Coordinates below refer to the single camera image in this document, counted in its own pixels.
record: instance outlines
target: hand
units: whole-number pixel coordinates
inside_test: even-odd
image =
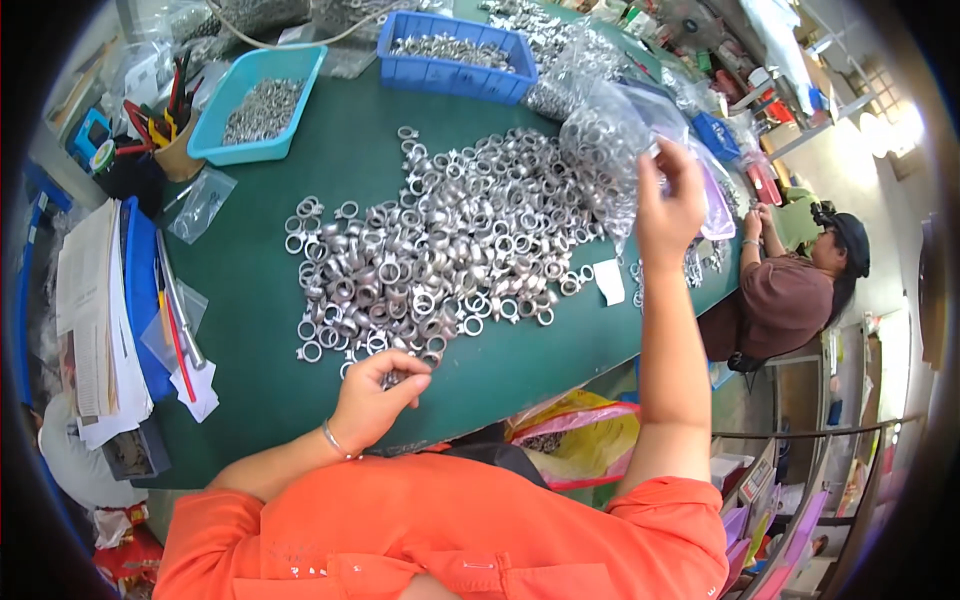
[[[659,138],[656,165],[648,155],[636,162],[636,243],[645,270],[677,270],[704,223],[704,175],[684,149]],[[660,194],[660,169],[670,181],[670,197]]]
[[[384,392],[381,381],[390,371],[408,372],[410,376]],[[330,433],[347,454],[355,456],[376,444],[401,410],[417,408],[420,393],[428,385],[430,367],[395,348],[351,365],[340,386],[337,409],[330,417]]]
[[[760,220],[760,213],[755,209],[748,211],[743,218],[743,239],[759,241],[761,231],[763,222]]]
[[[770,211],[770,205],[759,203],[754,206],[756,214],[760,217],[760,222],[763,224],[763,228],[772,228],[774,226],[774,215]]]

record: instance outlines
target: person in orange shirt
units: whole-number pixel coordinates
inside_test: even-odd
[[[641,429],[605,513],[467,458],[353,460],[430,384],[425,364],[392,349],[348,369],[321,427],[177,503],[154,598],[717,598],[726,535],[709,483],[707,359],[683,272],[704,185],[681,146],[659,144],[656,161],[637,163]],[[410,376],[383,391],[394,370]]]

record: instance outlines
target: black hat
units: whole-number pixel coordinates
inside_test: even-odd
[[[860,220],[849,212],[838,212],[825,219],[847,245],[847,265],[858,277],[870,274],[870,240]]]

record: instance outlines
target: bangle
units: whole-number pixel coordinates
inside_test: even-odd
[[[352,460],[353,455],[347,454],[344,451],[343,447],[337,443],[337,439],[333,437],[333,434],[330,433],[330,426],[328,425],[329,421],[330,419],[324,419],[324,424],[321,426],[321,429],[324,432],[324,437],[326,437],[326,440],[330,442],[330,445],[333,446],[333,449],[335,449],[341,456],[343,456],[348,461]]]

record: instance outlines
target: blue plastic tray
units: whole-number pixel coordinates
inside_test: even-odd
[[[237,59],[213,90],[197,127],[187,141],[186,152],[194,158],[206,158],[218,166],[286,157],[325,56],[325,46],[304,46],[296,50],[254,50]],[[224,129],[230,113],[240,106],[247,92],[268,78],[305,80],[290,127],[274,139],[224,146]]]
[[[147,325],[160,310],[156,291],[154,263],[156,261],[156,226],[137,207],[132,196],[123,202],[121,210],[130,212],[127,225],[127,251],[124,258],[124,300],[133,332],[133,347],[140,361],[140,370],[147,382],[147,391],[154,402],[175,391],[170,383],[170,372],[140,341]]]
[[[391,45],[399,37],[435,34],[449,34],[476,44],[494,42],[510,55],[508,62],[516,72],[507,73],[456,60],[390,54]],[[376,55],[380,57],[380,83],[398,89],[469,96],[512,105],[537,82],[537,64],[523,36],[427,12],[391,12],[380,31]]]

